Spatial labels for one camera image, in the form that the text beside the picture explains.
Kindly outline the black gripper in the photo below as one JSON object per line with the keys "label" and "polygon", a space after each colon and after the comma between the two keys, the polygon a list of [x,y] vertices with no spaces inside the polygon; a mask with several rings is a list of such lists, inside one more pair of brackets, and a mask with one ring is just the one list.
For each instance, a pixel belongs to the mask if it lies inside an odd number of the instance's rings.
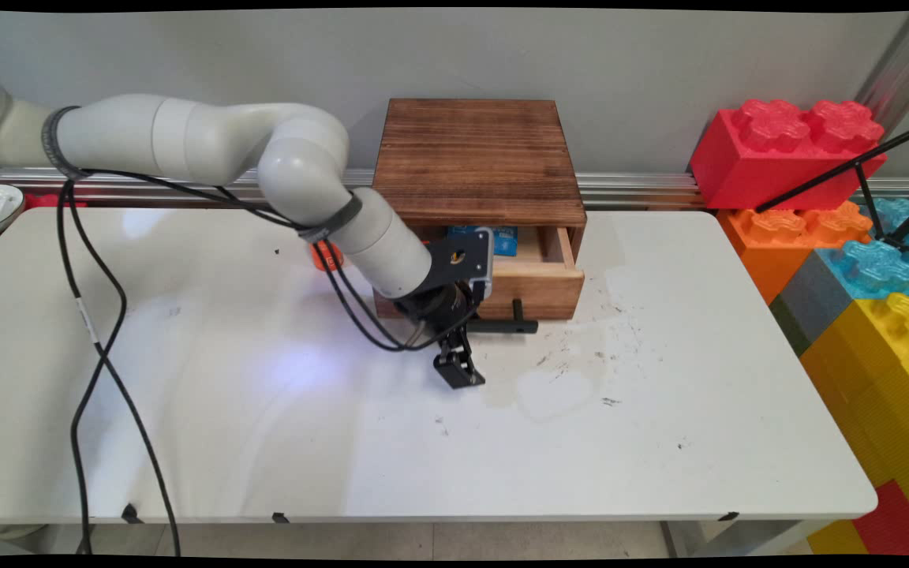
{"label": "black gripper", "polygon": [[440,352],[433,364],[434,370],[452,389],[484,384],[484,377],[473,362],[469,326],[464,323],[489,296],[492,287],[489,280],[458,281],[395,301],[397,309],[408,320],[425,325],[429,337],[450,332],[439,340]]}

